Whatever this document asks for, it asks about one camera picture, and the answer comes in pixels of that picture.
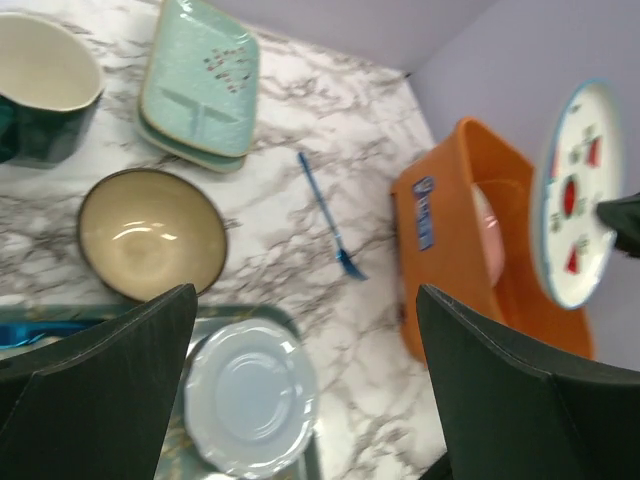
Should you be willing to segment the pink and cream plate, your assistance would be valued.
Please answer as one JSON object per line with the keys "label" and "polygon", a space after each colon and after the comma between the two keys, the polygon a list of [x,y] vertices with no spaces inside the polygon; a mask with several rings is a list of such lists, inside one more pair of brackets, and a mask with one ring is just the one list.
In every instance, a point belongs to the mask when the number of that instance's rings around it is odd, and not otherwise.
{"label": "pink and cream plate", "polygon": [[503,273],[505,250],[498,219],[483,191],[472,185],[474,208],[491,285],[495,287]]}

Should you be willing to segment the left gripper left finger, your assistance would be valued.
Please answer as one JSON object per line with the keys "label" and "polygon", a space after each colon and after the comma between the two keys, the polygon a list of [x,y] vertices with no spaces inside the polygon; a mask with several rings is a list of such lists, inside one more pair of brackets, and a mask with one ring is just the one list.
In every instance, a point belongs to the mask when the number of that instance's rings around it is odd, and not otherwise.
{"label": "left gripper left finger", "polygon": [[3,360],[2,478],[153,478],[196,313],[181,285]]}

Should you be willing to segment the brown cream bowl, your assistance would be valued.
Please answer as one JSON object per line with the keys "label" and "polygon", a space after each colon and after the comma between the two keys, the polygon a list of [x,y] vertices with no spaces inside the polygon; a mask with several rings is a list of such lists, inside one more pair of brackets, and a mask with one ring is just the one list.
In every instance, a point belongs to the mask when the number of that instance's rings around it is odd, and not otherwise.
{"label": "brown cream bowl", "polygon": [[76,237],[100,280],[139,302],[179,284],[202,294],[229,253],[223,218],[209,197],[177,175],[148,168],[96,183],[79,208]]}

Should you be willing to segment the dark green mug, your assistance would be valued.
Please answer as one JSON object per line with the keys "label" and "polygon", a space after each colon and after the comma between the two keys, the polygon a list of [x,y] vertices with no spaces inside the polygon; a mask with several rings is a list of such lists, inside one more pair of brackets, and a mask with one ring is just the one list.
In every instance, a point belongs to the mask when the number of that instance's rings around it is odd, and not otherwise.
{"label": "dark green mug", "polygon": [[83,143],[105,90],[86,44],[48,20],[1,14],[1,161],[53,168]]}

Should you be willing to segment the mint rectangular dish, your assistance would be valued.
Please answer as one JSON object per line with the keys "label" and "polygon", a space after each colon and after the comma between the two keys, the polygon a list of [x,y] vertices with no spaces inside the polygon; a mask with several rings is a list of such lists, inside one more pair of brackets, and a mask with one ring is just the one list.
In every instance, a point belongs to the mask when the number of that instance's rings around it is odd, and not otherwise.
{"label": "mint rectangular dish", "polygon": [[225,157],[245,155],[257,110],[260,48],[233,17],[205,1],[165,1],[139,108],[167,137]]}
{"label": "mint rectangular dish", "polygon": [[244,157],[225,157],[212,154],[169,138],[153,128],[144,119],[139,106],[136,107],[133,118],[138,134],[145,141],[200,167],[220,174],[230,174],[240,170],[245,164]]}

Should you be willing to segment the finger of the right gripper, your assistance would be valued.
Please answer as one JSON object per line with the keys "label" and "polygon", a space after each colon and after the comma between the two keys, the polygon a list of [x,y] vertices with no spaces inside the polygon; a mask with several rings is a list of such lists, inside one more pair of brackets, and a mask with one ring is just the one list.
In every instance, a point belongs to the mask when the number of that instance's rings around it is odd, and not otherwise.
{"label": "finger of the right gripper", "polygon": [[630,258],[640,257],[640,193],[599,202],[596,215],[616,234],[616,250]]}

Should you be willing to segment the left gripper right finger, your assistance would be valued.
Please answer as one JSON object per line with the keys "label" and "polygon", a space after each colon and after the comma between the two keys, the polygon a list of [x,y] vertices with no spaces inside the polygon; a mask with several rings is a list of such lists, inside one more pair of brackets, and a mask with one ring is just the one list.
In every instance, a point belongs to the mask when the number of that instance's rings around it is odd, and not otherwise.
{"label": "left gripper right finger", "polygon": [[446,441],[424,478],[638,478],[638,372],[547,345],[433,285],[416,309]]}

